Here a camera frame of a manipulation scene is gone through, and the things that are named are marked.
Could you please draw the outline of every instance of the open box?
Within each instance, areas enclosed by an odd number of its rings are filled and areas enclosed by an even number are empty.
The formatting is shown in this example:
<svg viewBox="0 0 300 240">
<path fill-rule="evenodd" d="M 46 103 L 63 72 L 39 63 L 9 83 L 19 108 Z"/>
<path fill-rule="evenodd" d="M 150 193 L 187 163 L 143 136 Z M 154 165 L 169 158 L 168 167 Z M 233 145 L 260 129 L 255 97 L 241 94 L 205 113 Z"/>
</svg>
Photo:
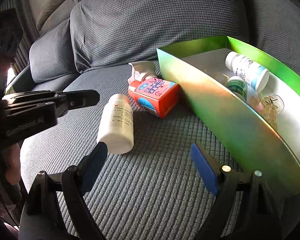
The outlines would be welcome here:
<svg viewBox="0 0 300 240">
<path fill-rule="evenodd" d="M 284 102 L 277 132 L 212 78 L 220 71 L 234 75 L 224 65 L 229 52 L 224 49 L 243 54 L 271 72 L 262 93 L 277 94 Z M 265 52 L 227 36 L 175 43 L 158 48 L 157 53 L 162 77 L 180 84 L 194 113 L 244 171 L 260 170 L 277 203 L 300 193 L 300 76 Z"/>
</svg>

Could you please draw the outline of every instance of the white pill bottle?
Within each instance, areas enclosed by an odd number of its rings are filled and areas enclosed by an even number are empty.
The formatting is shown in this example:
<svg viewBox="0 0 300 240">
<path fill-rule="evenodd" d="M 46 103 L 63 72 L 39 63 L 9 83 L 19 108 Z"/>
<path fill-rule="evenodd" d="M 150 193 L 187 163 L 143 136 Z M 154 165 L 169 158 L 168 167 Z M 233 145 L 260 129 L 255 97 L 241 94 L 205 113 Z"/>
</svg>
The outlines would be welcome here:
<svg viewBox="0 0 300 240">
<path fill-rule="evenodd" d="M 125 95 L 111 96 L 103 108 L 97 142 L 104 142 L 111 154 L 124 154 L 132 150 L 133 111 Z"/>
<path fill-rule="evenodd" d="M 268 83 L 269 70 L 245 55 L 231 51 L 226 57 L 226 67 L 256 92 L 262 91 Z"/>
</svg>

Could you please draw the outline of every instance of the sofa armrest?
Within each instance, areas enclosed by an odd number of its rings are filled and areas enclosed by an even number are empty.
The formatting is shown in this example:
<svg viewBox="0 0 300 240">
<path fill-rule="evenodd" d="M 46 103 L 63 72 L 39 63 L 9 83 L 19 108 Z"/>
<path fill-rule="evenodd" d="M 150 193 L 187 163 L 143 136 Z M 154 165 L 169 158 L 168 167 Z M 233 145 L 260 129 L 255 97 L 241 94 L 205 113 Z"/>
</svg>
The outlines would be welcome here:
<svg viewBox="0 0 300 240">
<path fill-rule="evenodd" d="M 10 83 L 16 93 L 31 91 L 36 83 L 33 81 L 30 64 Z"/>
</svg>

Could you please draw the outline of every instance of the white spray nozzle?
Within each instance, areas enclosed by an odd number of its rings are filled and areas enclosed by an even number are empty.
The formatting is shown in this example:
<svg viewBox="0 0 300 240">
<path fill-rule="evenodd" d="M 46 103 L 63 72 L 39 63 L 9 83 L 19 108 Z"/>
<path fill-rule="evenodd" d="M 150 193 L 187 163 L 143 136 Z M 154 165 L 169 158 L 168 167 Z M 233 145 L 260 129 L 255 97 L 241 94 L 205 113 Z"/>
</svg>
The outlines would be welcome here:
<svg viewBox="0 0 300 240">
<path fill-rule="evenodd" d="M 156 78 L 155 75 L 155 64 L 148 60 L 130 62 L 130 66 L 132 66 L 132 74 L 131 77 L 128 78 L 129 85 L 132 81 L 145 81 L 149 78 Z"/>
</svg>

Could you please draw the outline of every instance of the barcode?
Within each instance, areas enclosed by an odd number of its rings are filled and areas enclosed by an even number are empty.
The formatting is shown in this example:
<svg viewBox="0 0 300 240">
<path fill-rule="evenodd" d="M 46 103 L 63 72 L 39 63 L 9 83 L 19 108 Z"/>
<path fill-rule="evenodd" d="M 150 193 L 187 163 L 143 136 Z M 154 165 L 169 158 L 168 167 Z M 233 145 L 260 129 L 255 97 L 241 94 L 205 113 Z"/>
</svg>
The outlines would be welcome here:
<svg viewBox="0 0 300 240">
<path fill-rule="evenodd" d="M 151 108 L 149 108 L 147 106 L 142 106 L 142 108 L 143 108 L 143 110 L 145 110 L 145 111 L 147 111 L 147 112 L 149 112 L 149 113 L 151 113 L 151 114 L 153 114 L 155 116 L 159 116 L 156 110 L 153 110 L 153 109 L 151 109 Z"/>
</svg>

